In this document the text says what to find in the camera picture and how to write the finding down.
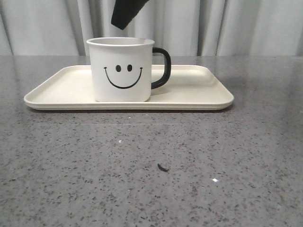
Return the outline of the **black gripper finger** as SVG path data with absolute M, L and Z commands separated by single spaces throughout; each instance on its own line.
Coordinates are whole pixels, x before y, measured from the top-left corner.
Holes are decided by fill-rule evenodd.
M 116 0 L 111 24 L 124 30 L 148 0 Z

